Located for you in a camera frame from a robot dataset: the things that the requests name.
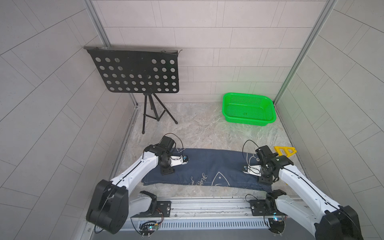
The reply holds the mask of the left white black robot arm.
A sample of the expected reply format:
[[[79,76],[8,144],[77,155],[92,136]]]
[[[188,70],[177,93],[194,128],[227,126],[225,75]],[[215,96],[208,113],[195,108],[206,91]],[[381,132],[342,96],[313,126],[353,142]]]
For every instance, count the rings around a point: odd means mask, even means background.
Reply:
[[[136,196],[131,193],[139,182],[153,169],[160,167],[162,175],[174,173],[175,166],[187,164],[188,156],[183,152],[176,156],[175,141],[163,136],[161,141],[143,150],[142,155],[127,170],[107,181],[101,180],[95,187],[86,220],[95,228],[116,234],[126,220],[136,215],[151,217],[160,213],[157,196],[141,191]]]

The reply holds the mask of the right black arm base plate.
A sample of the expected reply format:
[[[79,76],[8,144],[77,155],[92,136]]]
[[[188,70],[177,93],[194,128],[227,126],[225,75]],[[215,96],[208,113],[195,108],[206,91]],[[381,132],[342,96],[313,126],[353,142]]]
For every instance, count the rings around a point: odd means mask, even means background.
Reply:
[[[273,210],[268,208],[265,200],[249,200],[251,212],[253,217],[263,217],[263,216],[284,216],[285,214],[281,213],[278,210]]]

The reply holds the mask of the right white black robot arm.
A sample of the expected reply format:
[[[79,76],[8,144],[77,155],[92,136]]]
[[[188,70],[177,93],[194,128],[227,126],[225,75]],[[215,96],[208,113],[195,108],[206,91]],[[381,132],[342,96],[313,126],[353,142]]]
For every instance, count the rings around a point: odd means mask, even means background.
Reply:
[[[287,156],[272,153],[268,146],[256,150],[261,160],[261,183],[272,184],[282,180],[288,184],[307,204],[295,202],[282,190],[266,194],[266,215],[291,217],[309,231],[317,240],[361,240],[363,239],[357,212],[350,206],[343,207],[323,193]]]

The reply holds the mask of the dark blue embroidered pillowcase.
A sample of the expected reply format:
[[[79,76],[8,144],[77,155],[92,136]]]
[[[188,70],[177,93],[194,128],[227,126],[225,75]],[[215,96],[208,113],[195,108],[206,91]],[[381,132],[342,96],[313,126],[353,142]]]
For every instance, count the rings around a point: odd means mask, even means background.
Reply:
[[[255,154],[229,150],[211,149],[185,149],[184,153],[189,157],[185,165],[175,167],[175,172],[162,175],[161,168],[157,166],[143,179],[145,186],[154,184],[195,185],[232,187],[256,191],[269,192],[270,185],[259,183],[258,177],[246,174],[246,160],[257,165]]]

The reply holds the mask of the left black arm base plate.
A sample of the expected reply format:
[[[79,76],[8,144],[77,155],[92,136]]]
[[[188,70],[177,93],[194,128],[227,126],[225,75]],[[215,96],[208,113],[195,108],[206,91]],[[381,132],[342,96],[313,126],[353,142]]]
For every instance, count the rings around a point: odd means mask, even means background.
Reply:
[[[157,201],[156,205],[151,205],[146,212],[140,213],[140,215],[147,218],[168,218],[171,214],[171,206],[171,201]]]

